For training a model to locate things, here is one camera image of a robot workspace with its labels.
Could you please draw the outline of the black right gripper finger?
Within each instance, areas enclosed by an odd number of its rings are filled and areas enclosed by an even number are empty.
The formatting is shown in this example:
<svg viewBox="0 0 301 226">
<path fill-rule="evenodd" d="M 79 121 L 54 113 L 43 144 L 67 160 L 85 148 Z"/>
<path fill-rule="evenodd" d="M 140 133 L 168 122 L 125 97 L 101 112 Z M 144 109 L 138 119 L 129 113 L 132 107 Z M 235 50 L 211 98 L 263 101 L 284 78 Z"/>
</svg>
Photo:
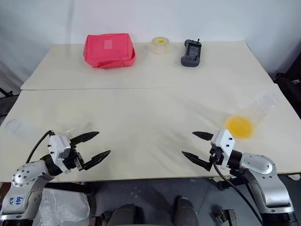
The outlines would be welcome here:
<svg viewBox="0 0 301 226">
<path fill-rule="evenodd" d="M 182 151 L 182 154 L 192 163 L 204 168 L 206 171 L 210 171 L 213 165 L 213 157 L 210 156 L 208 161 L 200 159 L 197 155 L 194 155 L 189 152 Z"/>
<path fill-rule="evenodd" d="M 192 134 L 195 135 L 195 136 L 197 136 L 198 138 L 206 140 L 206 141 L 210 141 L 212 139 L 212 137 L 214 136 L 211 133 L 202 132 L 202 131 L 195 131 Z"/>
</svg>

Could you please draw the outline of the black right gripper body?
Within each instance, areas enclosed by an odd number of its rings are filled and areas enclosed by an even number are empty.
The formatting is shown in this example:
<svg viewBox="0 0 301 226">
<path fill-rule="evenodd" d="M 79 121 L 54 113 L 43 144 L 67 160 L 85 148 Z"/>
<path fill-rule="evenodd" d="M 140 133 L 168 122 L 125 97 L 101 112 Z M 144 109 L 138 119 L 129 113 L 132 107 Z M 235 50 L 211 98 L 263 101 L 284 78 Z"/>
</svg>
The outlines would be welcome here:
<svg viewBox="0 0 301 226">
<path fill-rule="evenodd" d="M 214 163 L 216 163 L 216 165 L 222 165 L 223 160 L 223 150 L 220 147 L 212 145 L 210 149 L 209 166 L 212 167 Z"/>
</svg>

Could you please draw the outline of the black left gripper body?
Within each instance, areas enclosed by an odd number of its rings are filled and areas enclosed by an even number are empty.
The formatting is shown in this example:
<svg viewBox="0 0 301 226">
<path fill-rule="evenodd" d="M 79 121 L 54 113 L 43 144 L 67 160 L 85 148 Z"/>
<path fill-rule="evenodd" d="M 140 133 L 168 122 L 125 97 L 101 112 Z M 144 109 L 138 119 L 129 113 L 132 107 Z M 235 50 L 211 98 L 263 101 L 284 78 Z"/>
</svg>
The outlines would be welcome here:
<svg viewBox="0 0 301 226">
<path fill-rule="evenodd" d="M 70 144 L 71 149 L 69 155 L 64 158 L 63 163 L 68 170 L 77 168 L 79 171 L 84 169 L 84 161 L 80 155 L 76 151 L 76 145 Z"/>
</svg>

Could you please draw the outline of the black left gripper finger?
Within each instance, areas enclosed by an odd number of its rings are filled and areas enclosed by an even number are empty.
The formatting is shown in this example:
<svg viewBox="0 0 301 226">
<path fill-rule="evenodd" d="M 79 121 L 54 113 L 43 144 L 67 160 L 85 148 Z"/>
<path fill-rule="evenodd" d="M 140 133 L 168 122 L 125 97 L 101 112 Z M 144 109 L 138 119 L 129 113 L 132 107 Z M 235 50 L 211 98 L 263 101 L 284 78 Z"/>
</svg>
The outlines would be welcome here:
<svg viewBox="0 0 301 226">
<path fill-rule="evenodd" d="M 102 152 L 102 153 L 92 157 L 90 161 L 84 163 L 82 168 L 84 170 L 88 170 L 88 169 L 94 167 L 95 165 L 102 162 L 110 153 L 111 153 L 111 150 L 108 150 L 108 151 Z"/>
<path fill-rule="evenodd" d="M 87 142 L 87 141 L 91 140 L 92 138 L 97 136 L 99 133 L 100 132 L 98 132 L 98 131 L 92 131 L 92 132 L 84 133 L 84 134 L 81 134 L 79 136 L 76 136 L 76 137 L 72 138 L 70 140 L 70 142 L 73 145 L 77 145 L 79 143 L 84 143 L 84 142 Z"/>
</svg>

